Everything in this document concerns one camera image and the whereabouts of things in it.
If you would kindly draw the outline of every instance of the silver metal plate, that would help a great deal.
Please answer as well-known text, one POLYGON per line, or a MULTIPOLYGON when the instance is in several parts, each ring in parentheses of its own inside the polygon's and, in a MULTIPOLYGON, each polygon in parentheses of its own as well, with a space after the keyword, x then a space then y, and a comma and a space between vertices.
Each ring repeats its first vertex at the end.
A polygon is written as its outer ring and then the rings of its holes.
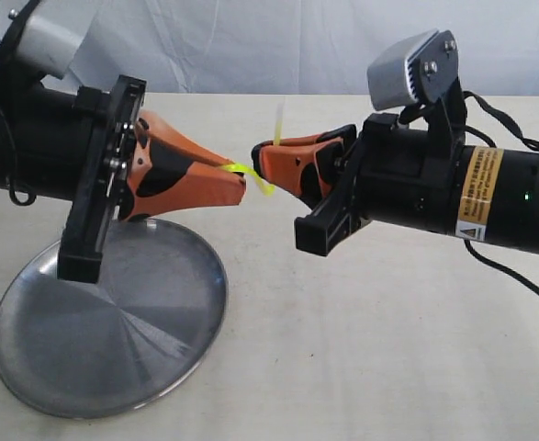
POLYGON ((58 243, 0 304, 0 378, 25 404, 75 419, 142 407, 198 366, 228 295, 214 250, 163 220, 113 222, 97 285, 56 278, 58 243))

